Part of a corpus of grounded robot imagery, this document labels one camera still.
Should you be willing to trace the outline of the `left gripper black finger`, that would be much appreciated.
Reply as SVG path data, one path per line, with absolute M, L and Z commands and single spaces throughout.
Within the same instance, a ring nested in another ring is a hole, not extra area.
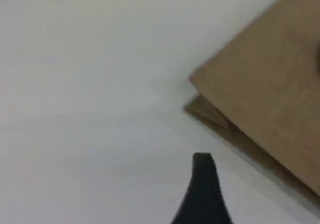
M 189 186 L 173 224 L 231 224 L 216 164 L 210 153 L 194 153 Z

